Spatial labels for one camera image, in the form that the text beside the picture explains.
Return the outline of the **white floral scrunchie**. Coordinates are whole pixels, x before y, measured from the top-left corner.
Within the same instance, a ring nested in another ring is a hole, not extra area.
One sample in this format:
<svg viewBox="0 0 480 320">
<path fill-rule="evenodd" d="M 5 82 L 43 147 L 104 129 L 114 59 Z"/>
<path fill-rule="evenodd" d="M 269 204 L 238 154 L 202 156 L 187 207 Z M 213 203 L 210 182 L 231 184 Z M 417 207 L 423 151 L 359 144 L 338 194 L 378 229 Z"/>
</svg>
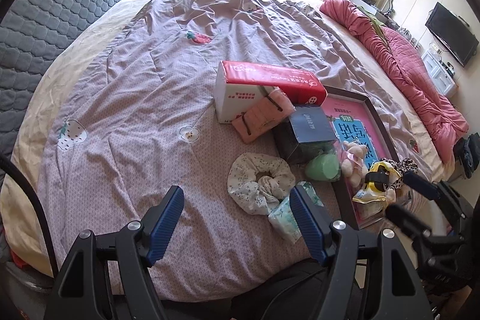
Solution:
<svg viewBox="0 0 480 320">
<path fill-rule="evenodd" d="M 267 154 L 241 154 L 229 171 L 227 192 L 247 214 L 269 215 L 295 185 L 288 163 Z"/>
</svg>

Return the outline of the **dark tray with pink book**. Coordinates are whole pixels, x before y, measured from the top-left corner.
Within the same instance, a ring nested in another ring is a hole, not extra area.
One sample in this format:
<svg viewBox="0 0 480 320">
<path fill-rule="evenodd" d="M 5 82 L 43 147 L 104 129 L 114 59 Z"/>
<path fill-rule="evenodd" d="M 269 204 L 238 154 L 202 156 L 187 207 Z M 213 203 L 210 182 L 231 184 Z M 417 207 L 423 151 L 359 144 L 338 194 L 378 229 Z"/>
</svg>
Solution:
<svg viewBox="0 0 480 320">
<path fill-rule="evenodd" d="M 338 157 L 347 151 L 344 144 L 347 141 L 366 146 L 366 166 L 371 166 L 382 157 L 399 160 L 390 134 L 368 97 L 330 86 L 326 91 L 327 98 L 321 108 L 337 137 L 335 149 Z M 371 227 L 383 220 L 382 211 L 370 216 L 360 212 L 358 204 L 352 201 L 358 189 L 352 187 L 348 179 L 341 177 L 332 183 L 332 187 L 341 217 L 354 229 Z"/>
</svg>

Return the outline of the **lilac strawberry bed sheet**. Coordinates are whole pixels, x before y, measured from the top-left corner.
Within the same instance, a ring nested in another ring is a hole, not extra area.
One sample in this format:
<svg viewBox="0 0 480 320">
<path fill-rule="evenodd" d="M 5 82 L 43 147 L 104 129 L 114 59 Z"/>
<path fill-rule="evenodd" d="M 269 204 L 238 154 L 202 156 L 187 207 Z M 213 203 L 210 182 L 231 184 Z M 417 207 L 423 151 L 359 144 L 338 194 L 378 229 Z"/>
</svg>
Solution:
<svg viewBox="0 0 480 320">
<path fill-rule="evenodd" d="M 49 132 L 37 192 L 58 262 L 81 231 L 120 230 L 172 185 L 183 189 L 185 209 L 164 259 L 151 269 L 161 298 L 235 296 L 308 257 L 303 241 L 284 241 L 267 218 L 246 214 L 227 192 L 240 154 L 277 150 L 270 135 L 246 145 L 217 121 L 214 86 L 223 60 L 303 69 L 325 85 L 366 95 L 398 156 L 431 173 L 412 148 L 429 135 L 408 101 L 310 7 L 152 0 L 90 63 Z"/>
</svg>

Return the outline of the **white cabinet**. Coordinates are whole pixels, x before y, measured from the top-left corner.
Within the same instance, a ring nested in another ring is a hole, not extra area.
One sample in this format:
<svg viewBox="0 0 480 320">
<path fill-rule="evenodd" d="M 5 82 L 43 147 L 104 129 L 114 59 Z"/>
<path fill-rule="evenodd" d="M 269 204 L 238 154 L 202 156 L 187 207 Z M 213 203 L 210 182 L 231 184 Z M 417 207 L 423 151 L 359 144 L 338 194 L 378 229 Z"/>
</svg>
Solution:
<svg viewBox="0 0 480 320">
<path fill-rule="evenodd" d="M 458 86 L 442 62 L 428 51 L 422 55 L 422 60 L 437 91 L 448 99 L 452 99 L 458 91 Z"/>
</svg>

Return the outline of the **pink quilted blanket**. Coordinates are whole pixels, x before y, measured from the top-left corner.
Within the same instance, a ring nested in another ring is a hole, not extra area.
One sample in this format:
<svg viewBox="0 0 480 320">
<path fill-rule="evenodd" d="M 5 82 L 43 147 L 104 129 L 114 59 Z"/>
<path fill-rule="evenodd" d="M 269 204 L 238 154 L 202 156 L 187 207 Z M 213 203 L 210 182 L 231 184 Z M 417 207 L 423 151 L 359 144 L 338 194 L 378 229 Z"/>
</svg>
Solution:
<svg viewBox="0 0 480 320">
<path fill-rule="evenodd" d="M 437 91 L 416 49 L 398 32 L 374 23 L 349 0 L 324 0 L 320 11 L 346 28 L 372 54 L 415 110 L 442 162 L 452 163 L 454 145 L 470 127 Z"/>
</svg>

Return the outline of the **green sponge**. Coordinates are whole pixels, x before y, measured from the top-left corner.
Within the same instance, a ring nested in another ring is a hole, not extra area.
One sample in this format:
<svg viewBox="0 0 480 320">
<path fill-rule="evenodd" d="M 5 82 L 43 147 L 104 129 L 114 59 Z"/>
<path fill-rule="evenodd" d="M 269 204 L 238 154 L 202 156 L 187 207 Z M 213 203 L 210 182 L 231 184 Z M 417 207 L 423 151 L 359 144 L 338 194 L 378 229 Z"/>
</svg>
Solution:
<svg viewBox="0 0 480 320">
<path fill-rule="evenodd" d="M 305 167 L 305 174 L 315 181 L 335 182 L 341 175 L 340 162 L 334 149 L 324 151 Z"/>
</svg>

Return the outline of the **green pattern tissue pack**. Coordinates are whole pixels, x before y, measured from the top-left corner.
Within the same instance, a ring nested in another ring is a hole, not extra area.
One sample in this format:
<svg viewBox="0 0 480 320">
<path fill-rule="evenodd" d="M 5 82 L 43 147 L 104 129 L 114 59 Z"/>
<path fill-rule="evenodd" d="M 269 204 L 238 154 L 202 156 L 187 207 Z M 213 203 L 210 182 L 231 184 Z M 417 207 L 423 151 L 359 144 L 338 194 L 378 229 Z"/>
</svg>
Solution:
<svg viewBox="0 0 480 320">
<path fill-rule="evenodd" d="M 304 188 L 315 205 L 324 205 L 310 182 L 300 181 L 298 185 Z M 278 207 L 268 215 L 268 221 L 283 240 L 295 244 L 302 234 L 289 203 L 290 197 L 287 196 L 281 201 Z"/>
</svg>

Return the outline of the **grey quilted headboard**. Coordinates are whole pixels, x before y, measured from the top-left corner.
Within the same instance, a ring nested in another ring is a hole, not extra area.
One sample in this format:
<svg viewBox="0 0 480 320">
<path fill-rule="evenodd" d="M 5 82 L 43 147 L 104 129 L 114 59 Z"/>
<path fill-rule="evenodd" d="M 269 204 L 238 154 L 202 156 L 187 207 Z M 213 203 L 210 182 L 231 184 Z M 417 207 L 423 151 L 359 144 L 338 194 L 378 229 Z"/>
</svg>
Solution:
<svg viewBox="0 0 480 320">
<path fill-rule="evenodd" d="M 1 153 L 51 63 L 120 0 L 15 0 L 1 21 Z"/>
</svg>

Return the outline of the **dark blue box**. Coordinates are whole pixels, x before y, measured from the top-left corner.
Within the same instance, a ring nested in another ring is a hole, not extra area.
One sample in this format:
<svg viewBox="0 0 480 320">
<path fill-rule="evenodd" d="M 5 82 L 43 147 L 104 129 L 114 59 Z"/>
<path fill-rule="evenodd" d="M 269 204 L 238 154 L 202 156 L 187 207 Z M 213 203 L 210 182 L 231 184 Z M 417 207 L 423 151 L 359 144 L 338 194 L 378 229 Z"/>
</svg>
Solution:
<svg viewBox="0 0 480 320">
<path fill-rule="evenodd" d="M 272 134 L 279 156 L 290 165 L 308 163 L 319 154 L 329 153 L 337 140 L 319 106 L 296 106 Z"/>
</svg>

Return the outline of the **plush bear toy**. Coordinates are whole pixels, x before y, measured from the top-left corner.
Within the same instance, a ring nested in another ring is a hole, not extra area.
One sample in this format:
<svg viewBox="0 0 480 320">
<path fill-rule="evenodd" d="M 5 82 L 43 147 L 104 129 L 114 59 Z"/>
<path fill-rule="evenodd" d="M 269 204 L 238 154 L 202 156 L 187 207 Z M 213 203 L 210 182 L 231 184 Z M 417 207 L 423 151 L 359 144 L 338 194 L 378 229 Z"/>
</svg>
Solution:
<svg viewBox="0 0 480 320">
<path fill-rule="evenodd" d="M 341 154 L 341 171 L 343 176 L 354 189 L 360 188 L 364 183 L 368 167 L 365 163 L 367 146 L 354 141 L 343 141 Z"/>
</svg>

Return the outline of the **black television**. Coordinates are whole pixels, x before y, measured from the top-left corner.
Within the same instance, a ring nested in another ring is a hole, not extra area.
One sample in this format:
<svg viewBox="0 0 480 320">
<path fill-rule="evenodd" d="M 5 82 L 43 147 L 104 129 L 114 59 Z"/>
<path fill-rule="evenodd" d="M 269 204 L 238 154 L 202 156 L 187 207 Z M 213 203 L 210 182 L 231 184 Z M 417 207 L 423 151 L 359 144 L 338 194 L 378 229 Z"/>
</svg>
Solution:
<svg viewBox="0 0 480 320">
<path fill-rule="evenodd" d="M 466 24 L 437 2 L 430 12 L 425 26 L 440 40 L 462 67 L 477 53 L 479 40 Z"/>
</svg>

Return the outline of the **red white tissue box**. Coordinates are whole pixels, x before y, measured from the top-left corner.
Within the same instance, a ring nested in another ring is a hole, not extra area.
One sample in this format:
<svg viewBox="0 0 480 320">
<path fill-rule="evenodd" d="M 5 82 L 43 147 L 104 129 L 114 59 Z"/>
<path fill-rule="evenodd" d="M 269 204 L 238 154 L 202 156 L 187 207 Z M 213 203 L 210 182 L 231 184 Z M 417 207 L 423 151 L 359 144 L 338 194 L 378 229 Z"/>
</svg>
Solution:
<svg viewBox="0 0 480 320">
<path fill-rule="evenodd" d="M 295 105 L 319 106 L 327 98 L 326 88 L 310 71 L 224 60 L 219 63 L 214 87 L 218 121 L 231 123 L 275 88 Z"/>
</svg>

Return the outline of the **yellow black snack packet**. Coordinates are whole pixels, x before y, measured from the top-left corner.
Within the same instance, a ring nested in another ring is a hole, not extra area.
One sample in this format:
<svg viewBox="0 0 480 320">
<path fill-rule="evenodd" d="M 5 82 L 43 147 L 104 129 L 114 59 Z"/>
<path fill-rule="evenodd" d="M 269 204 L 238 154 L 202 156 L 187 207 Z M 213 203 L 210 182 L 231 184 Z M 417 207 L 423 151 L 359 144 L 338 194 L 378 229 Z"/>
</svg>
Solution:
<svg viewBox="0 0 480 320">
<path fill-rule="evenodd" d="M 373 163 L 364 176 L 364 184 L 352 197 L 360 219 L 372 218 L 395 203 L 401 179 L 397 162 L 386 159 Z"/>
</svg>

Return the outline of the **leopard print scrunchie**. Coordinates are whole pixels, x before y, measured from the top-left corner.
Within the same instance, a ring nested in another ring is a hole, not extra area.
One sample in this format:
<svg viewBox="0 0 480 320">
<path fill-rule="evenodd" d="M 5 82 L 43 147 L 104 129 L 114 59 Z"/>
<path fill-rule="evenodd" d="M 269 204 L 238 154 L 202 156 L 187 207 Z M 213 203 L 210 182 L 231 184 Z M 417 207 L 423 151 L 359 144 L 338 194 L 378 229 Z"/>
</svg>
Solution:
<svg viewBox="0 0 480 320">
<path fill-rule="evenodd" d="M 404 184 L 403 176 L 406 172 L 411 171 L 415 174 L 418 173 L 418 165 L 411 158 L 405 158 L 401 162 L 390 160 L 390 163 L 393 168 L 399 173 L 399 179 L 396 179 L 391 185 L 391 188 L 393 188 L 394 190 L 399 190 L 400 188 L 402 188 Z"/>
</svg>

